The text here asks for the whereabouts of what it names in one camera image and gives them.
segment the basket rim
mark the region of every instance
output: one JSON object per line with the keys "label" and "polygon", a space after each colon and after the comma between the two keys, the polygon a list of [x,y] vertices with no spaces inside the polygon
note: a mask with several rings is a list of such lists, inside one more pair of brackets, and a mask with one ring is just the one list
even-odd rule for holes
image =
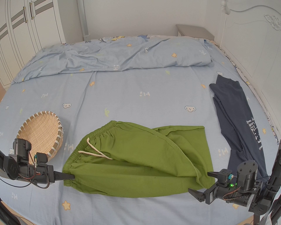
{"label": "basket rim", "polygon": [[53,156],[53,154],[56,154],[56,152],[58,151],[58,147],[60,145],[60,141],[61,139],[63,139],[63,127],[62,127],[62,124],[60,122],[60,119],[59,117],[51,112],[51,111],[40,111],[40,112],[37,112],[35,114],[33,114],[31,117],[29,117],[20,127],[18,133],[17,133],[17,138],[20,137],[20,134],[22,133],[22,128],[24,129],[25,126],[28,125],[28,123],[32,122],[32,120],[38,116],[41,116],[41,115],[50,115],[50,116],[53,116],[57,122],[58,122],[58,133],[57,133],[57,137],[56,137],[56,140],[55,140],[55,143],[54,145],[51,147],[51,149],[47,152],[47,157],[50,158]]}

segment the nightstand top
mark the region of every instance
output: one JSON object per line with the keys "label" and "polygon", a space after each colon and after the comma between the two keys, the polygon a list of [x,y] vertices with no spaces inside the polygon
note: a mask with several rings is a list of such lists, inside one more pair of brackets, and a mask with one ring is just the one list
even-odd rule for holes
{"label": "nightstand top", "polygon": [[215,38],[214,35],[212,35],[209,31],[207,31],[203,27],[183,25],[183,24],[176,24],[176,27],[178,28],[178,31],[182,36],[206,38],[212,41]]}

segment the headboard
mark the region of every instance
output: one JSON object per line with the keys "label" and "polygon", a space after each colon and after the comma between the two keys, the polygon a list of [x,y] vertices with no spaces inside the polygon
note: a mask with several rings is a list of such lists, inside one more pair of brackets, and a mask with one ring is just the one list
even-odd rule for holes
{"label": "headboard", "polygon": [[281,1],[223,0],[221,8],[215,42],[255,88],[281,133]]}

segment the carved floral ornament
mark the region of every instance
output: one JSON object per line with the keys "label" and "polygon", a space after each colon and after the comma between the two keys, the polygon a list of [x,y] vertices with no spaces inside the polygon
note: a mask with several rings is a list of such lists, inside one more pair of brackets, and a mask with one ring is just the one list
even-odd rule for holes
{"label": "carved floral ornament", "polygon": [[281,31],[281,21],[276,16],[264,15],[271,26],[278,31]]}

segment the mattress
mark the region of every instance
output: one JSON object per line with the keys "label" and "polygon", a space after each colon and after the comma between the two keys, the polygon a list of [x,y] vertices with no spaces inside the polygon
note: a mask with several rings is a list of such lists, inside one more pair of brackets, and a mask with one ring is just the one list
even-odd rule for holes
{"label": "mattress", "polygon": [[[58,115],[64,131],[62,148],[48,162],[56,171],[86,134],[111,120],[149,128],[202,125],[214,171],[220,171],[228,166],[230,147],[221,134],[209,88],[218,74],[242,86],[257,127],[264,131],[260,139],[270,175],[278,145],[262,107],[213,43],[189,37],[114,37],[42,49],[0,103],[0,150],[8,155],[22,123],[47,110]],[[222,200],[211,206],[200,203],[189,193],[120,198],[81,193],[63,181],[45,190],[0,181],[0,190],[8,206],[37,225],[225,224],[226,216],[228,224],[235,225],[252,215]]]}

